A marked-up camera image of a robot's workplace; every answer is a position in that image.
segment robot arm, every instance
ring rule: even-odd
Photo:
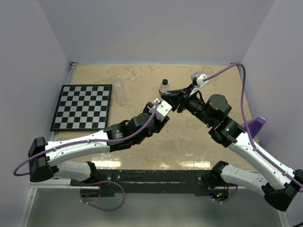
[[[125,120],[88,136],[49,142],[43,137],[36,138],[28,153],[29,157],[42,151],[51,151],[29,162],[30,181],[41,182],[52,177],[71,178],[81,182],[88,179],[93,181],[96,171],[93,163],[69,160],[89,154],[128,149],[140,144],[146,137],[159,133],[169,120],[167,115],[171,106],[162,101],[155,110],[156,102],[160,101],[156,99],[154,104],[149,102],[143,112],[130,121]]]
[[[201,94],[200,98],[196,96],[197,89],[207,82],[207,80],[203,81],[205,74],[198,72],[191,78],[193,83],[188,87],[169,91],[161,98],[172,106],[172,111],[181,113],[186,109],[191,112],[210,128],[209,134],[214,141],[240,155],[259,172],[259,174],[254,174],[221,161],[211,170],[209,179],[211,188],[214,188],[217,182],[222,180],[226,183],[244,186],[264,195],[266,201],[276,209],[285,211],[300,190],[300,186],[267,159],[281,167],[290,177],[301,184],[303,183],[303,171],[294,171],[283,165],[259,145],[258,151],[254,149],[248,133],[228,116],[232,108],[224,96],[212,95],[207,102],[204,102]]]

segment white wall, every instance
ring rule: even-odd
[[[274,0],[39,0],[71,61],[240,61]]]
[[[0,220],[10,227],[18,224],[29,182],[13,169],[35,137],[49,139],[68,61],[36,0],[1,1],[0,31]]]
[[[254,116],[268,122],[262,145],[294,169],[303,169],[303,1],[276,0],[242,59]],[[288,209],[291,224],[303,221],[303,195]]]

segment chessboard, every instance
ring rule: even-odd
[[[51,131],[99,131],[107,127],[112,85],[63,85]]]

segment purple cable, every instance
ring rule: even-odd
[[[96,206],[96,205],[94,205],[94,204],[92,204],[90,202],[85,201],[84,198],[82,197],[81,193],[80,193],[80,199],[81,199],[81,201],[84,202],[85,204],[91,206],[91,207],[94,207],[94,208],[96,208],[98,210],[104,210],[104,211],[114,211],[114,210],[117,210],[120,207],[122,207],[122,205],[125,202],[125,191],[124,191],[123,187],[121,185],[119,185],[118,183],[116,183],[114,181],[100,181],[100,182],[97,182],[97,183],[85,184],[85,186],[91,186],[91,185],[103,184],[103,183],[113,183],[113,184],[117,185],[121,189],[121,191],[123,193],[123,199],[122,199],[121,203],[118,206],[116,206],[115,208],[102,208],[102,207],[98,207],[98,206]]]
[[[290,174],[286,173],[284,169],[282,169],[280,166],[278,166],[276,163],[274,163],[272,160],[270,160],[270,158],[268,158],[266,155],[264,155],[255,145],[254,140],[251,136],[251,132],[249,130],[249,126],[246,120],[246,116],[244,113],[244,104],[243,104],[243,100],[244,100],[244,89],[245,89],[245,82],[246,82],[246,70],[243,64],[241,63],[234,63],[234,64],[230,64],[229,66],[227,66],[226,68],[224,68],[223,70],[215,73],[214,75],[204,79],[203,81],[207,81],[210,80],[212,78],[215,78],[216,76],[220,75],[221,73],[227,71],[228,69],[234,67],[234,66],[241,66],[243,69],[243,82],[242,82],[242,91],[241,91],[241,113],[242,113],[242,117],[244,120],[244,124],[245,127],[247,129],[247,134],[248,134],[248,138],[250,140],[250,143],[252,145],[252,147],[266,160],[268,161],[270,164],[272,164],[275,168],[277,168],[280,172],[282,172],[283,174],[285,174],[290,180],[292,180],[293,182],[295,182],[298,186],[300,186],[303,189],[303,185],[298,182],[296,179],[294,179],[292,176],[290,176]]]
[[[143,129],[146,128],[146,126],[153,120],[154,116],[156,115],[156,110],[157,110],[157,107],[158,107],[158,101],[156,101],[155,103],[155,109],[154,111],[152,112],[151,116],[149,117],[149,119],[146,121],[146,123],[136,132],[134,132],[133,134],[127,136],[127,137],[124,137],[124,138],[121,138],[121,139],[116,139],[116,140],[104,140],[104,139],[92,139],[90,140],[91,142],[122,142],[122,141],[125,141],[125,140],[128,140],[128,139],[131,139],[132,137],[135,137],[136,135],[138,135],[140,132],[143,131]],[[29,161],[41,156],[41,155],[44,155],[48,152],[51,152],[51,151],[55,151],[56,149],[59,149],[59,148],[64,148],[64,147],[67,147],[67,146],[71,146],[71,145],[76,145],[76,144],[81,144],[81,143],[87,143],[88,141],[87,140],[79,140],[79,141],[76,141],[76,142],[70,142],[70,143],[65,143],[65,144],[62,144],[62,145],[59,145],[57,147],[54,148],[50,148],[48,150],[44,150],[38,154],[35,154],[33,155],[32,157],[29,157],[27,160],[25,160],[24,162],[22,162],[21,164],[19,164],[15,169],[14,169],[14,176],[25,176],[25,175],[29,175],[29,172],[28,173],[22,173],[22,174],[17,174],[17,171],[22,167],[24,166],[26,163],[28,163]]]

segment purple wire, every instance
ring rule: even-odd
[[[138,135],[140,132],[142,132],[146,126],[153,120],[154,116],[156,115],[156,110],[157,110],[157,107],[158,107],[158,101],[156,101],[155,103],[155,109],[153,110],[151,116],[149,117],[149,119],[147,120],[147,122],[136,132],[134,132],[133,134],[127,136],[127,137],[124,137],[124,138],[121,138],[121,139],[116,139],[116,140],[105,140],[105,139],[91,139],[90,142],[122,142],[122,141],[125,141],[125,140],[128,140],[128,139],[131,139],[133,137],[135,137],[136,135]],[[31,160],[41,156],[41,155],[44,155],[48,152],[51,152],[51,151],[55,151],[56,149],[59,149],[59,148],[64,148],[64,147],[67,147],[67,146],[71,146],[71,145],[76,145],[76,144],[81,144],[81,143],[87,143],[88,141],[87,140],[79,140],[79,141],[75,141],[75,142],[70,142],[70,143],[65,143],[65,144],[61,144],[61,145],[58,145],[54,148],[50,148],[48,150],[44,150],[38,154],[35,154],[33,155],[32,157],[29,157],[27,160],[25,160],[24,162],[22,162],[21,164],[19,164],[15,169],[14,169],[14,176],[25,176],[25,175],[29,175],[29,172],[28,173],[21,173],[21,174],[17,174],[17,171],[22,167],[24,166],[26,163],[30,162]]]
[[[85,186],[91,186],[91,185],[103,184],[103,183],[113,183],[113,184],[117,185],[121,189],[121,191],[123,193],[123,199],[122,199],[121,203],[118,206],[116,206],[115,208],[102,208],[102,207],[96,206],[96,205],[94,205],[94,204],[92,204],[90,202],[85,201],[84,198],[82,197],[81,193],[80,193],[80,199],[81,199],[81,201],[83,201],[85,204],[87,204],[87,205],[89,205],[91,207],[94,207],[94,208],[96,208],[98,210],[104,210],[104,211],[114,211],[114,210],[117,210],[120,207],[122,207],[122,205],[125,202],[125,196],[126,196],[126,194],[125,194],[125,191],[124,191],[123,187],[120,184],[118,184],[118,183],[116,183],[114,181],[100,181],[100,182],[97,182],[97,183],[89,183],[89,184],[84,184],[84,185]]]
[[[248,126],[248,123],[247,123],[247,120],[246,120],[246,116],[245,116],[245,113],[244,113],[244,90],[245,90],[245,82],[246,82],[246,70],[245,70],[245,67],[243,64],[241,63],[234,63],[234,64],[230,64],[229,66],[227,66],[226,68],[224,68],[223,70],[215,73],[214,75],[204,79],[203,81],[207,81],[207,80],[210,80],[212,78],[215,78],[216,76],[220,75],[221,73],[227,71],[228,69],[234,67],[234,66],[241,66],[242,69],[243,69],[243,82],[242,82],[242,91],[241,91],[241,113],[242,113],[242,117],[243,117],[243,120],[244,120],[244,124],[245,124],[245,127],[246,127],[246,131],[247,131],[247,134],[248,134],[248,138],[250,140],[250,143],[252,145],[252,147],[266,160],[268,161],[270,164],[272,164],[275,168],[277,168],[280,172],[282,172],[283,174],[285,174],[290,180],[292,180],[293,182],[295,182],[298,186],[300,186],[302,189],[303,189],[303,185],[298,182],[296,179],[294,179],[292,176],[290,176],[290,174],[286,174],[285,173],[285,170],[282,169],[280,166],[278,166],[276,163],[274,163],[272,160],[270,160],[270,158],[268,158],[266,155],[264,155],[255,145],[255,142],[251,136],[251,132],[249,130],[249,126]]]

